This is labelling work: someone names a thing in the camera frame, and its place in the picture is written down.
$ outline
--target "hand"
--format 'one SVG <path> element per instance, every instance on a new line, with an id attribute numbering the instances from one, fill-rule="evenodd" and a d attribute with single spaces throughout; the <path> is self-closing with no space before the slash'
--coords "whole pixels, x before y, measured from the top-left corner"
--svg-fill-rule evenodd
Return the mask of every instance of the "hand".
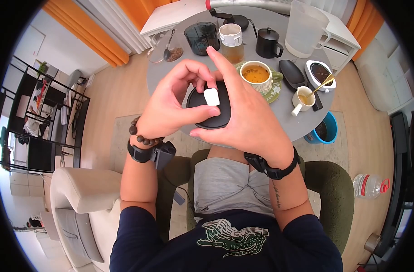
<path id="1" fill-rule="evenodd" d="M 146 139 L 165 137 L 186 124 L 199 123 L 220 115 L 216 106 L 181 107 L 189 84 L 192 83 L 202 93 L 205 82 L 209 88 L 217 88 L 216 79 L 205 64 L 192 60 L 178 63 L 155 89 L 137 122 L 137 134 Z"/>
<path id="2" fill-rule="evenodd" d="M 190 135 L 260 155 L 272 167 L 288 167 L 293 160 L 293 146 L 269 104 L 213 47 L 209 46 L 207 53 L 219 69 L 214 77 L 223 80 L 228 90 L 231 118 L 225 128 L 195 128 Z"/>

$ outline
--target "gray shorts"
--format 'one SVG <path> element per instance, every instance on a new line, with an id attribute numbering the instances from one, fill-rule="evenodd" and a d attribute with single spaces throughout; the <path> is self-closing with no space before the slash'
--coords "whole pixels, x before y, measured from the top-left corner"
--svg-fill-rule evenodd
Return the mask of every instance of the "gray shorts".
<path id="1" fill-rule="evenodd" d="M 197 163 L 193 198 L 195 212 L 202 214 L 243 209 L 275 217 L 270 204 L 269 177 L 257 170 L 249 173 L 249 165 L 234 160 L 208 158 Z"/>

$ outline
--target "tattoo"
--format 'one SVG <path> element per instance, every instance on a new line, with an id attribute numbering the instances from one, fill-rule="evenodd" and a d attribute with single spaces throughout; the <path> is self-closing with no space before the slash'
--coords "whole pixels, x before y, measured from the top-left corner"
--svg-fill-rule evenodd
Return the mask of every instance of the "tattoo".
<path id="1" fill-rule="evenodd" d="M 280 195 L 279 195 L 279 191 L 278 188 L 276 188 L 275 186 L 275 182 L 272 180 L 272 184 L 274 186 L 274 190 L 275 190 L 275 196 L 276 196 L 276 206 L 278 207 L 278 209 L 281 209 L 281 204 L 280 204 Z"/>

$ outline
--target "gold spoon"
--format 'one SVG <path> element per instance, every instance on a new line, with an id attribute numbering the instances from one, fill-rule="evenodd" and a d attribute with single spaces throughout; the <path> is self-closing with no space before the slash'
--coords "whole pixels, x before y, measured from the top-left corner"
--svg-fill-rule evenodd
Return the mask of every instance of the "gold spoon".
<path id="1" fill-rule="evenodd" d="M 330 82 L 332 82 L 332 81 L 334 81 L 334 75 L 333 74 L 329 74 L 329 76 L 325 79 L 325 81 L 322 83 L 322 84 L 320 84 L 320 86 L 319 87 L 317 87 L 317 89 L 316 90 L 313 90 L 313 92 L 311 93 L 311 94 L 309 94 L 309 95 L 307 95 L 306 97 L 310 97 L 312 94 L 314 94 L 317 90 L 319 90 L 320 88 L 322 88 L 323 86 L 325 86 L 326 84 L 328 84 L 328 83 L 330 83 Z"/>

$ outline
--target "white lid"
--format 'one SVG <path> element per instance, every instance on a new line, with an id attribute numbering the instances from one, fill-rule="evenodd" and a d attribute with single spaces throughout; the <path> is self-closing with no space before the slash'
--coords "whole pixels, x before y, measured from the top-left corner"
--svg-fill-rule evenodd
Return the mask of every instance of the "white lid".
<path id="1" fill-rule="evenodd" d="M 225 24 L 219 28 L 219 38 L 223 45 L 239 46 L 243 42 L 242 28 L 237 24 Z"/>

